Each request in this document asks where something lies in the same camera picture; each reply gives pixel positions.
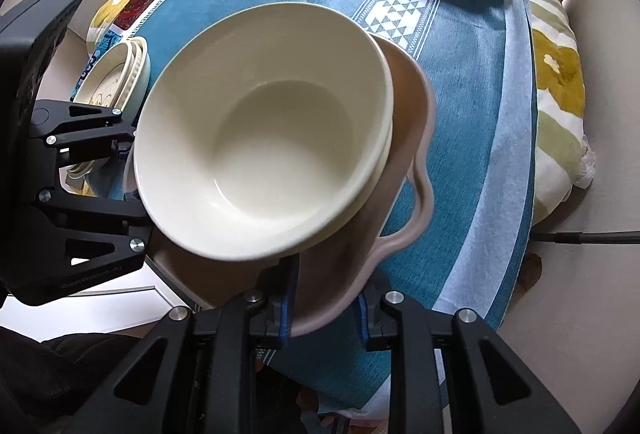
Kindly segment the pink wavy-rim bowl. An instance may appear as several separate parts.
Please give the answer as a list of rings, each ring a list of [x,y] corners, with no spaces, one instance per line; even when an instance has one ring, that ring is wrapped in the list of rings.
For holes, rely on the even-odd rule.
[[[376,42],[394,86],[390,152],[361,209],[331,237],[299,255],[292,336],[306,336],[332,323],[357,298],[378,265],[423,234],[433,214],[433,188],[425,167],[436,123],[432,85],[397,44]],[[271,264],[206,260],[160,233],[152,236],[148,262],[183,302],[204,310],[253,287],[259,272]]]

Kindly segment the cream deep bowl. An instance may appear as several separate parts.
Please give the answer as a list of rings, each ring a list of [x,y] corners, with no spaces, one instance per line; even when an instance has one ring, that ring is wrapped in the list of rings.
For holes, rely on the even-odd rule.
[[[352,214],[390,138],[390,67],[320,5],[255,6],[183,46],[140,113],[134,174],[173,243],[253,261],[315,243]]]

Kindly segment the blue patterned tablecloth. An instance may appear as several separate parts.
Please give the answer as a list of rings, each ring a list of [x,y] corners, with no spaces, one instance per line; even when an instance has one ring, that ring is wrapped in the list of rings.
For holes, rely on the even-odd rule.
[[[271,2],[320,4],[398,44],[433,83],[436,127],[426,159],[435,193],[430,226],[382,265],[392,286],[430,309],[469,307],[498,327],[532,225],[537,133],[529,0],[153,0],[129,29],[113,24],[107,50],[148,41],[158,76],[217,20]]]

